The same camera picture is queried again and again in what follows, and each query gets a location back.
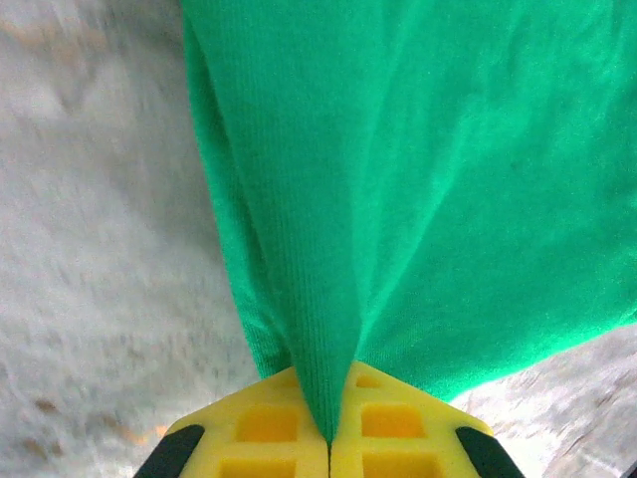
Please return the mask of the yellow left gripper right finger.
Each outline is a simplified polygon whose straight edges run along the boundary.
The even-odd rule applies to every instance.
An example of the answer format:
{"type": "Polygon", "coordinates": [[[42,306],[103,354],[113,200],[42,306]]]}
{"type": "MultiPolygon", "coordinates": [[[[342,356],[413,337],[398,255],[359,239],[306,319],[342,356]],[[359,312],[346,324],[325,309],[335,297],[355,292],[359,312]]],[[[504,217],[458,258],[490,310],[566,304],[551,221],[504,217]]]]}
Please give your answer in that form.
{"type": "Polygon", "coordinates": [[[362,362],[349,372],[332,477],[521,477],[482,420],[362,362]]]}

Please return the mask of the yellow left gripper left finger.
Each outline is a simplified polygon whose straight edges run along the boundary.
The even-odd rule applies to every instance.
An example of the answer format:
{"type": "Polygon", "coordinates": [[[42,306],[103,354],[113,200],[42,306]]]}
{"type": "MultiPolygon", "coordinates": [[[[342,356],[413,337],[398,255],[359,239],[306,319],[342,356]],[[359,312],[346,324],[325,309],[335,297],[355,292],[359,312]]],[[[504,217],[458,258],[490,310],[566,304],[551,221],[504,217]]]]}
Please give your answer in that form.
{"type": "Polygon", "coordinates": [[[135,475],[321,478],[328,451],[290,367],[178,419],[135,475]]]}

